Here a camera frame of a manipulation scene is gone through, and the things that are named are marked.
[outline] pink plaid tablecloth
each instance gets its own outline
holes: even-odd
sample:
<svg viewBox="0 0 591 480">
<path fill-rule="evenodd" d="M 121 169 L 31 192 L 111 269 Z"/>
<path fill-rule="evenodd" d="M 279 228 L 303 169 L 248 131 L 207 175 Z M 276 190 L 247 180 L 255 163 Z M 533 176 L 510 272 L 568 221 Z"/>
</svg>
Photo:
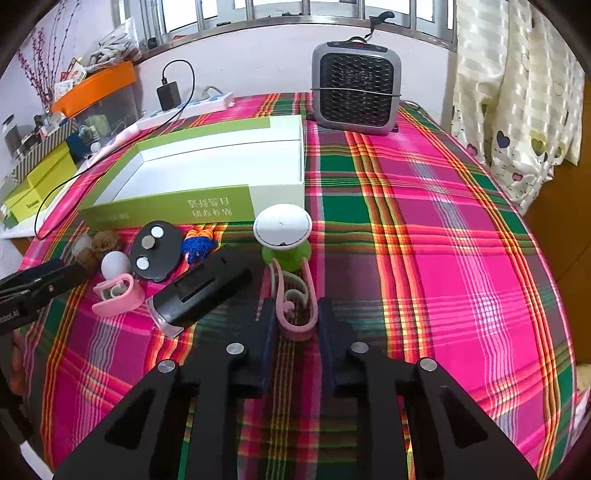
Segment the pink plaid tablecloth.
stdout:
<svg viewBox="0 0 591 480">
<path fill-rule="evenodd" d="M 168 131 L 309 110 L 308 94 L 242 98 Z M 545 478 L 566 454 L 575 401 L 556 286 L 523 220 L 482 167 L 419 109 L 403 104 L 398 125 L 398 133 L 372 137 L 306 122 L 316 291 L 389 356 L 435 358 Z M 61 222 L 59 229 L 33 242 L 23 268 L 72 260 L 87 226 L 70 209 L 119 155 L 78 179 L 43 227 Z M 251 225 L 209 227 L 223 244 L 257 248 Z M 121 231 L 127 252 L 137 231 Z M 200 335 L 224 321 L 221 307 L 168 340 L 144 307 L 98 318 L 91 310 L 98 281 L 55 299 L 24 329 L 35 446 L 52 468 L 157 361 L 183 362 Z M 148 295 L 163 287 L 144 286 Z M 259 285 L 252 294 L 259 298 Z M 241 478 L 351 478 L 354 403 L 322 390 L 316 338 L 280 338 L 277 348 L 268 394 L 240 409 Z"/>
</svg>

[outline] pink clothes hanger clip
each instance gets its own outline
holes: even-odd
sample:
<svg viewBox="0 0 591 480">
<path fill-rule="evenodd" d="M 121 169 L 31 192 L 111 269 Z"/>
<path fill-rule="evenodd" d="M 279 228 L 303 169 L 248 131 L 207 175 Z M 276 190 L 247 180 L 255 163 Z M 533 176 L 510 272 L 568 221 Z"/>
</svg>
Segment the pink clothes hanger clip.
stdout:
<svg viewBox="0 0 591 480">
<path fill-rule="evenodd" d="M 102 299 L 92 306 L 92 311 L 100 317 L 131 312 L 143 304 L 146 296 L 139 282 L 128 273 L 99 283 L 93 290 Z"/>
<path fill-rule="evenodd" d="M 301 270 L 303 280 L 289 272 L 281 270 L 279 262 L 273 259 L 271 265 L 271 294 L 276 293 L 275 297 L 275 311 L 279 326 L 283 335 L 294 342 L 302 342 L 309 340 L 314 336 L 314 328 L 318 322 L 318 302 L 316 299 L 316 291 L 314 290 L 314 283 L 312 282 L 312 275 L 310 273 L 310 266 L 305 258 L 301 259 Z M 274 276 L 277 275 L 277 292 L 275 292 Z M 285 278 L 291 283 L 298 286 L 299 290 L 294 288 L 285 291 Z M 290 319 L 293 319 L 295 313 L 295 302 L 303 303 L 310 312 L 310 319 L 305 325 L 293 325 Z"/>
</svg>

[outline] heart pattern curtain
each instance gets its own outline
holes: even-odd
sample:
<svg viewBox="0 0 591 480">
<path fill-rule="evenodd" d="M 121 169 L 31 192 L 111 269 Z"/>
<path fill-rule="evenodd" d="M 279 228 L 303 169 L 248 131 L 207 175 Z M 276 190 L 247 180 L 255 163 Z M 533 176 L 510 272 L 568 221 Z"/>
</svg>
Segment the heart pattern curtain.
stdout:
<svg viewBox="0 0 591 480">
<path fill-rule="evenodd" d="M 584 71 L 527 0 L 457 0 L 457 32 L 452 133 L 525 213 L 579 161 Z"/>
</svg>

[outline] brown plush toy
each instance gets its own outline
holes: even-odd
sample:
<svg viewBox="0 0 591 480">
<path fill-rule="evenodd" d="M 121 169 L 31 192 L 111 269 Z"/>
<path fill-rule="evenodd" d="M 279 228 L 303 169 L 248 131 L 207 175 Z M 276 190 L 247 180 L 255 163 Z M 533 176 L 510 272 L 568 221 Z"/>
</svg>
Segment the brown plush toy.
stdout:
<svg viewBox="0 0 591 480">
<path fill-rule="evenodd" d="M 80 250 L 75 259 L 89 274 L 94 275 L 99 271 L 100 261 L 90 248 L 86 247 Z"/>
<path fill-rule="evenodd" d="M 100 262 L 103 261 L 107 253 L 121 250 L 122 247 L 121 237 L 117 232 L 111 230 L 99 232 L 92 239 L 92 251 Z"/>
<path fill-rule="evenodd" d="M 92 239 L 90 248 L 86 247 L 80 250 L 75 256 L 75 259 L 87 272 L 94 275 L 99 271 L 100 263 L 107 253 L 121 250 L 122 248 L 123 242 L 119 234 L 105 230 L 97 233 Z"/>
</svg>

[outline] white wall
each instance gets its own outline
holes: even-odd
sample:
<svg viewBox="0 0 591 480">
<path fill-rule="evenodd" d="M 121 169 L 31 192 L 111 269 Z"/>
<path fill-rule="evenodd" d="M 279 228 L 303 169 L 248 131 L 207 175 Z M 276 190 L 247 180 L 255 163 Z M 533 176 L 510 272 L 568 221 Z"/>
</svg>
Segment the white wall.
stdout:
<svg viewBox="0 0 591 480">
<path fill-rule="evenodd" d="M 63 33 L 70 18 L 74 0 L 69 0 L 66 10 L 60 22 L 58 33 L 58 49 L 61 47 Z M 43 28 L 46 37 L 46 45 L 51 34 L 51 26 L 56 14 L 54 7 L 41 21 L 36 28 Z M 61 70 L 64 70 L 73 56 L 81 57 L 90 48 L 95 40 L 113 30 L 111 17 L 111 0 L 82 0 L 64 45 Z M 21 47 L 29 63 L 33 64 L 33 46 L 30 38 Z M 10 115 L 15 116 L 21 134 L 30 132 L 34 127 L 33 116 L 43 113 L 41 101 L 31 86 L 24 71 L 16 57 L 0 78 L 0 123 Z M 10 154 L 3 138 L 0 138 L 0 179 L 9 173 Z"/>
<path fill-rule="evenodd" d="M 343 25 L 278 25 L 239 30 L 203 38 L 142 62 L 141 106 L 160 108 L 156 88 L 170 60 L 186 59 L 197 84 L 215 85 L 235 95 L 305 92 L 311 89 L 311 59 L 317 45 L 365 35 L 367 29 Z M 444 127 L 451 122 L 456 54 L 430 43 L 394 33 L 375 31 L 373 43 L 393 49 L 402 60 L 402 98 L 419 103 Z M 167 68 L 169 82 L 179 84 L 183 98 L 191 91 L 185 64 Z"/>
<path fill-rule="evenodd" d="M 69 18 L 74 0 L 62 20 Z M 55 8 L 37 25 L 50 35 Z M 75 55 L 82 56 L 92 42 L 113 29 L 111 0 L 83 0 L 64 47 L 62 68 Z M 173 59 L 187 59 L 195 68 L 197 84 L 215 85 L 235 95 L 270 92 L 302 92 L 311 88 L 311 58 L 320 43 L 365 35 L 367 29 L 342 25 L 278 25 L 252 28 L 204 38 L 174 48 L 142 62 L 137 67 L 140 82 L 136 91 L 141 108 L 160 106 L 156 88 L 162 68 Z M 445 48 L 384 31 L 375 31 L 371 41 L 395 50 L 402 60 L 402 98 L 412 100 L 447 128 L 451 122 L 456 54 Z M 32 59 L 32 46 L 25 42 L 25 56 Z M 183 98 L 191 89 L 186 65 L 167 70 L 169 81 L 179 83 Z M 0 78 L 0 122 L 14 114 L 22 134 L 33 128 L 33 116 L 42 113 L 41 102 L 25 78 L 16 56 Z M 9 152 L 0 138 L 0 179 L 9 172 Z"/>
</svg>

